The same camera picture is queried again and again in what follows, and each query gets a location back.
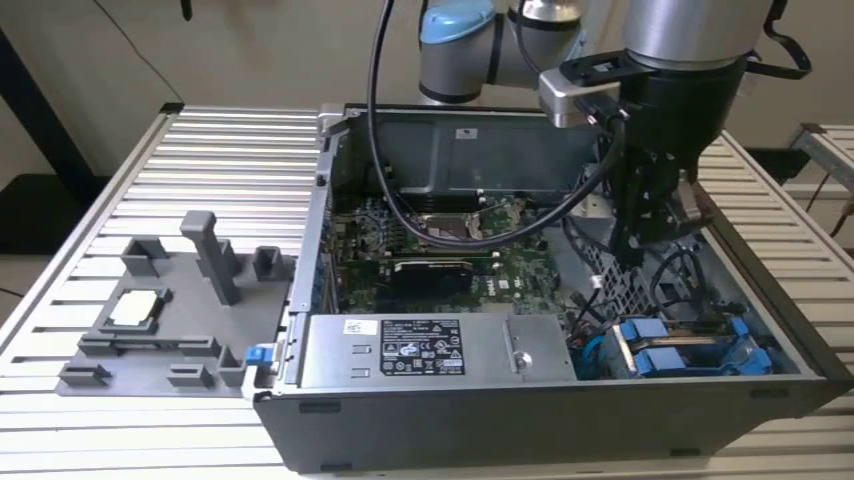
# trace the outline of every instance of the blue latch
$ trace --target blue latch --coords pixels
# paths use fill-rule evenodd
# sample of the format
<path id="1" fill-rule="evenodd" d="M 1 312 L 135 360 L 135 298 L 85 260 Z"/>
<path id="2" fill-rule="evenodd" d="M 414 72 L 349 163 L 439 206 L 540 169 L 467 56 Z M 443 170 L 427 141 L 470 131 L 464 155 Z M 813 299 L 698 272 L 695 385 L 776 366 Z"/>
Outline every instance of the blue latch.
<path id="1" fill-rule="evenodd" d="M 272 347 L 255 345 L 245 350 L 245 364 L 259 367 L 269 367 L 272 365 Z"/>
<path id="2" fill-rule="evenodd" d="M 495 17 L 491 0 L 452 0 L 434 6 L 424 14 L 422 43 L 439 44 L 480 30 Z"/>

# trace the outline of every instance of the black stand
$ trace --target black stand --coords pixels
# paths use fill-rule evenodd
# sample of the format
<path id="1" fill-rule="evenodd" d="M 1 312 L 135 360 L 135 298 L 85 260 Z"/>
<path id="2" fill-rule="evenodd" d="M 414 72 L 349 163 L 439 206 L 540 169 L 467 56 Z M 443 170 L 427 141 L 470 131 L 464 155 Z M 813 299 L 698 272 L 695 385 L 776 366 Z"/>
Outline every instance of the black stand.
<path id="1" fill-rule="evenodd" d="M 0 192 L 0 253 L 52 254 L 104 186 L 0 30 L 0 93 L 56 175 L 20 175 Z M 13 158 L 0 158 L 12 162 Z"/>

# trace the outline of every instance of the white wall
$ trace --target white wall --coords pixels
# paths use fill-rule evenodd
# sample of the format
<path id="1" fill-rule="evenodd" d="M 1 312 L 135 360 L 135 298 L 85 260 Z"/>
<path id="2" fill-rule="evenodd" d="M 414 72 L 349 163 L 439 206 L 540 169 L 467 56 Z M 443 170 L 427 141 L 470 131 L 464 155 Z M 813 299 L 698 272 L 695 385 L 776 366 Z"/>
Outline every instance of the white wall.
<path id="1" fill-rule="evenodd" d="M 317 107 L 363 102 L 380 0 L 103 0 L 189 104 Z M 418 0 L 398 2 L 379 99 L 418 100 Z M 0 26 L 85 157 L 108 172 L 160 105 L 175 101 L 88 0 L 3 0 Z M 532 106 L 530 93 L 484 104 Z"/>
<path id="2" fill-rule="evenodd" d="M 606 48 L 619 48 L 616 13 Z M 131 38 L 188 103 L 316 107 L 364 100 L 370 45 L 380 0 L 195 0 L 181 19 L 177 0 L 103 0 Z M 419 0 L 399 0 L 392 18 L 380 101 L 418 99 Z M 499 7 L 508 0 L 496 2 Z M 849 93 L 854 2 L 793 0 L 780 31 L 803 43 L 815 73 L 801 82 L 763 79 L 739 99 L 728 128 L 747 145 L 787 143 L 799 122 L 854 123 Z M 93 167 L 121 162 L 159 106 L 173 100 L 88 0 L 3 0 L 0 26 Z M 762 54 L 787 62 L 763 40 Z M 534 95 L 490 89 L 483 104 L 534 106 Z"/>

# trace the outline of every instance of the motherboard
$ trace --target motherboard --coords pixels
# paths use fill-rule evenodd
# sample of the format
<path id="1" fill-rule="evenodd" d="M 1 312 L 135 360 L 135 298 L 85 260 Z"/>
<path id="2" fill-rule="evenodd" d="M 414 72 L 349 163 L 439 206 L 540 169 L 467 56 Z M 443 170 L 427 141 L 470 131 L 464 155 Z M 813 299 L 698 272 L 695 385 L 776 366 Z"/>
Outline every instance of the motherboard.
<path id="1" fill-rule="evenodd" d="M 482 239 L 532 221 L 524 198 L 482 196 L 470 213 L 415 213 L 431 235 Z M 490 250 L 436 249 L 411 236 L 384 202 L 333 216 L 340 313 L 564 313 L 568 300 L 540 235 Z"/>

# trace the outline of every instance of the robotic arm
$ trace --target robotic arm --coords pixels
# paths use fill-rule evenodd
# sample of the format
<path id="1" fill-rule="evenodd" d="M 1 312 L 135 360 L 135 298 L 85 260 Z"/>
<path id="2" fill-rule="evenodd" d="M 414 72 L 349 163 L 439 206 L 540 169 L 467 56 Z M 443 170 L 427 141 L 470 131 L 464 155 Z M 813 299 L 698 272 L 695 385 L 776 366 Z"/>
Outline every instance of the robotic arm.
<path id="1" fill-rule="evenodd" d="M 483 84 L 536 88 L 558 127 L 570 126 L 580 110 L 612 134 L 587 182 L 528 227 L 460 242 L 431 237 L 408 222 L 384 175 L 379 179 L 403 226 L 427 243 L 452 248 L 515 241 L 559 220 L 602 184 L 615 212 L 610 250 L 634 266 L 646 245 L 690 234 L 711 220 L 695 192 L 699 155 L 720 134 L 744 73 L 797 79 L 811 65 L 797 42 L 774 31 L 787 0 L 631 0 L 626 49 L 564 61 L 580 30 L 578 3 L 522 0 L 506 15 L 495 14 L 490 0 L 447 2 L 427 10 L 420 91 L 431 103 L 460 104 L 476 99 Z M 378 172 L 384 166 L 376 147 L 376 71 L 392 5 L 386 0 L 368 82 Z M 763 29 L 798 69 L 754 61 Z"/>
<path id="2" fill-rule="evenodd" d="M 631 0 L 626 49 L 564 62 L 539 77 L 540 104 L 556 126 L 571 107 L 598 121 L 608 108 L 626 117 L 624 161 L 606 181 L 616 217 L 610 248 L 624 264 L 642 261 L 644 245 L 711 221 L 695 192 L 698 161 L 723 130 L 744 73 L 798 79 L 811 71 L 797 42 L 774 31 L 786 3 Z M 797 70 L 752 60 L 763 28 Z M 611 107 L 602 89 L 618 97 Z"/>

